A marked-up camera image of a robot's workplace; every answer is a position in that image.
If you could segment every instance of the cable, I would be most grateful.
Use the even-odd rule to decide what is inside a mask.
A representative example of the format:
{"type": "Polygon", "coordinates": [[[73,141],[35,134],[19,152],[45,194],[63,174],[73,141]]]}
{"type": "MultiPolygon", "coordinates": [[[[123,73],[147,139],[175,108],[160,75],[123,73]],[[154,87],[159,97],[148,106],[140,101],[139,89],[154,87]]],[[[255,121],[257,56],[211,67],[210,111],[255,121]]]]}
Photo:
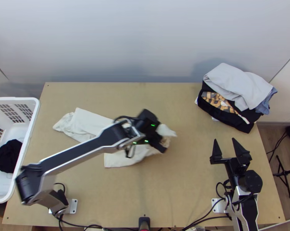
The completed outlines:
{"type": "MultiPolygon", "coordinates": [[[[283,140],[285,137],[287,137],[287,134],[286,134],[284,137],[281,138],[280,143],[282,142],[282,140],[283,140]]],[[[269,163],[271,162],[272,157],[274,156],[275,150],[279,147],[280,143],[279,143],[279,144],[277,145],[277,147],[273,150],[272,155],[270,156],[270,159],[269,159],[269,163]]]]}
{"type": "Polygon", "coordinates": [[[208,221],[208,220],[213,220],[213,219],[218,219],[218,218],[228,218],[228,216],[218,216],[218,217],[211,217],[211,218],[206,218],[206,219],[203,219],[197,223],[194,224],[194,226],[204,222],[204,221],[208,221]]]}
{"type": "Polygon", "coordinates": [[[64,188],[64,189],[63,189],[64,194],[65,194],[65,185],[64,185],[63,183],[54,183],[54,185],[55,185],[55,184],[60,184],[60,185],[62,185],[62,187],[64,188]]]}
{"type": "Polygon", "coordinates": [[[270,152],[267,152],[266,154],[269,154],[269,153],[272,153],[272,155],[270,156],[270,159],[269,159],[269,163],[271,162],[271,160],[272,160],[272,157],[274,156],[274,152],[276,151],[276,149],[280,146],[280,144],[281,144],[281,142],[282,142],[282,140],[285,138],[285,137],[287,137],[287,134],[286,134],[286,132],[284,132],[283,133],[283,135],[281,136],[281,138],[277,141],[277,143],[276,143],[276,145],[275,145],[275,147],[274,147],[274,149],[273,150],[271,150],[270,152]]]}
{"type": "Polygon", "coordinates": [[[253,193],[250,193],[248,196],[246,196],[246,197],[234,202],[233,205],[245,202],[245,201],[249,200],[253,195],[254,195],[253,193]]]}
{"type": "Polygon", "coordinates": [[[210,212],[213,210],[213,208],[216,206],[216,204],[218,204],[218,203],[219,203],[220,201],[222,201],[222,200],[225,200],[225,198],[222,198],[222,199],[218,200],[217,202],[215,202],[214,205],[212,206],[212,208],[209,210],[209,212],[206,213],[206,215],[204,215],[204,216],[201,217],[200,219],[198,219],[198,220],[192,222],[192,223],[189,224],[187,227],[183,228],[182,231],[185,231],[185,230],[189,229],[190,227],[195,226],[195,225],[194,225],[195,222],[198,222],[198,221],[200,221],[201,219],[203,219],[203,218],[205,218],[206,216],[208,216],[209,213],[210,213],[210,212]]]}
{"type": "Polygon", "coordinates": [[[61,221],[59,219],[58,219],[58,226],[59,226],[60,231],[64,231],[61,227],[61,221]]]}
{"type": "Polygon", "coordinates": [[[194,227],[194,226],[196,226],[196,225],[198,225],[198,224],[200,224],[200,223],[202,223],[202,222],[204,222],[204,221],[208,221],[208,220],[212,220],[212,219],[218,219],[218,218],[228,218],[228,216],[211,217],[211,218],[203,219],[203,220],[198,221],[198,222],[195,221],[194,223],[188,225],[187,227],[184,227],[184,228],[182,229],[182,231],[185,231],[185,230],[187,230],[187,229],[189,229],[189,228],[191,228],[191,227],[194,227]]]}
{"type": "Polygon", "coordinates": [[[130,117],[130,116],[121,115],[121,116],[118,116],[117,118],[115,118],[114,122],[116,122],[119,119],[141,120],[141,119],[136,118],[136,117],[130,117]]]}
{"type": "Polygon", "coordinates": [[[215,186],[216,194],[219,196],[219,198],[222,198],[223,200],[226,200],[226,199],[225,199],[224,197],[222,197],[222,196],[219,194],[219,192],[218,192],[218,186],[219,186],[219,185],[222,185],[222,186],[224,187],[225,192],[227,192],[225,185],[223,185],[221,182],[218,182],[218,183],[216,184],[216,186],[215,186]]]}
{"type": "Polygon", "coordinates": [[[64,221],[62,219],[62,217],[64,216],[64,214],[62,214],[59,218],[56,218],[59,220],[59,228],[60,228],[60,231],[62,231],[62,227],[61,227],[61,222],[65,223],[65,224],[68,224],[68,225],[71,225],[71,226],[74,226],[74,227],[80,227],[80,228],[96,228],[96,229],[103,229],[103,227],[101,225],[97,225],[97,224],[91,224],[91,225],[88,225],[88,226],[85,226],[85,225],[78,225],[78,224],[72,224],[72,223],[69,223],[67,221],[64,221]]]}

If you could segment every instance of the white garment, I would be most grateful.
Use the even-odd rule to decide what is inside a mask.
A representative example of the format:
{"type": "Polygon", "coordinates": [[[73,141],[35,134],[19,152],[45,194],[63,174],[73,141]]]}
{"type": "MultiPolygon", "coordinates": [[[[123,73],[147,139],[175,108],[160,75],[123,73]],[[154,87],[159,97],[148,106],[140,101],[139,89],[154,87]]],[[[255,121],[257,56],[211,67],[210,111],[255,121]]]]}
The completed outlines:
{"type": "MultiPolygon", "coordinates": [[[[112,123],[112,119],[76,108],[75,112],[64,115],[53,126],[53,129],[63,132],[79,142],[84,142],[99,135],[103,128],[112,123]]],[[[177,136],[165,124],[160,124],[157,127],[157,133],[163,136],[162,144],[164,147],[169,147],[170,138],[177,136]]],[[[133,158],[126,158],[126,152],[124,150],[115,153],[104,153],[104,167],[129,166],[153,154],[160,154],[160,152],[148,144],[136,145],[133,158]]]]}
{"type": "Polygon", "coordinates": [[[241,111],[256,108],[273,88],[260,76],[225,63],[209,71],[203,80],[225,99],[234,101],[241,111]]]}

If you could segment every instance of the plywood tabletop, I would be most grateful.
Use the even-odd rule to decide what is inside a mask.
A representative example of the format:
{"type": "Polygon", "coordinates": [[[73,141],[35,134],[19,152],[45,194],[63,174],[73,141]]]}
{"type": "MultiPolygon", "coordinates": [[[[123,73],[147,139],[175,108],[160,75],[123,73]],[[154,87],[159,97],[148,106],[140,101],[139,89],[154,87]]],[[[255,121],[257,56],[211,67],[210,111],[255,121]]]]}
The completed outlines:
{"type": "MultiPolygon", "coordinates": [[[[177,138],[163,155],[147,157],[129,167],[104,168],[99,155],[58,175],[67,197],[79,200],[76,214],[65,220],[104,227],[137,227],[149,216],[152,227],[184,227],[200,218],[216,198],[217,182],[227,179],[224,165],[210,165],[216,138],[224,157],[234,157],[234,137],[251,152],[249,169],[263,180],[258,197],[259,224],[285,221],[282,206],[257,126],[242,133],[194,104],[201,84],[195,83],[46,83],[41,108],[23,164],[39,160],[77,144],[52,126],[79,107],[102,116],[136,116],[143,109],[155,113],[176,131],[177,138]]],[[[57,226],[58,221],[40,205],[23,206],[15,191],[7,204],[3,223],[57,226]]],[[[231,225],[214,219],[207,226],[231,225]]]]}

